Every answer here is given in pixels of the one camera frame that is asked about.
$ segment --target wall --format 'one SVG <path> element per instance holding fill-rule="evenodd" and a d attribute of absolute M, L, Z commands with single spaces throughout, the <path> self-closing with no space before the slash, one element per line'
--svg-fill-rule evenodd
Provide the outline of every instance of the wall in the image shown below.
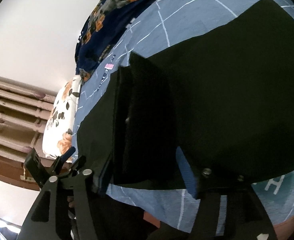
<path fill-rule="evenodd" d="M 75 46 L 99 0 L 3 0 L 0 77 L 58 92 L 75 73 Z"/>
<path fill-rule="evenodd" d="M 21 226 L 38 194 L 0 181 L 0 218 Z"/>

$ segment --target blue bed sheet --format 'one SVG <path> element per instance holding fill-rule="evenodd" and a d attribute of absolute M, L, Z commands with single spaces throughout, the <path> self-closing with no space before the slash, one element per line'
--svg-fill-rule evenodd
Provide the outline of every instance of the blue bed sheet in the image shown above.
<path fill-rule="evenodd" d="M 147 8 L 120 38 L 91 79 L 81 90 L 75 117 L 72 144 L 77 149 L 77 130 L 84 117 L 106 91 L 110 74 L 119 65 L 128 65 L 131 51 L 149 57 L 165 48 L 199 36 L 230 22 L 259 0 L 157 0 Z M 294 18 L 291 0 L 274 0 Z M 105 66 L 113 59 L 113 69 Z M 294 171 L 290 174 L 253 185 L 274 225 L 294 215 Z M 157 219 L 190 232 L 199 206 L 185 190 L 137 190 L 110 185 L 112 198 L 143 208 Z M 226 198 L 221 199 L 217 234 L 223 232 Z"/>

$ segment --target white floral pillow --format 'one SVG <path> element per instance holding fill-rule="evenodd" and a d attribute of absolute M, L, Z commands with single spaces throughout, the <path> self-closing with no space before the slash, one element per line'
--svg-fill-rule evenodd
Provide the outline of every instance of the white floral pillow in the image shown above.
<path fill-rule="evenodd" d="M 43 138 L 43 152 L 48 158 L 55 159 L 71 147 L 80 87 L 81 77 L 77 75 L 57 94 Z"/>

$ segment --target dark blue floral fabric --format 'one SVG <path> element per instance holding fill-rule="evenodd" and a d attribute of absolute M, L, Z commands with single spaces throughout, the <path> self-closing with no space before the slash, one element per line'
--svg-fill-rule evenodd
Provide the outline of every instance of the dark blue floral fabric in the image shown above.
<path fill-rule="evenodd" d="M 156 0 L 100 0 L 79 37 L 76 74 L 86 82 L 126 30 Z"/>

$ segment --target silver bolt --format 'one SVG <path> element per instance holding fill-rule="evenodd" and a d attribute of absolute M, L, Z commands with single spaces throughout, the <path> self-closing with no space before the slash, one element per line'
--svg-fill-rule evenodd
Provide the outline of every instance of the silver bolt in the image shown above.
<path fill-rule="evenodd" d="M 57 176 L 51 176 L 49 182 L 56 182 L 58 180 Z"/>
<path fill-rule="evenodd" d="M 90 169 L 85 169 L 85 170 L 83 170 L 83 174 L 84 174 L 85 176 L 90 175 L 92 172 L 93 172 L 93 171 L 90 170 Z"/>
<path fill-rule="evenodd" d="M 203 169 L 203 174 L 210 175 L 211 174 L 211 169 L 210 168 Z"/>
<path fill-rule="evenodd" d="M 243 182 L 244 181 L 244 176 L 243 175 L 239 175 L 238 176 L 238 181 Z"/>

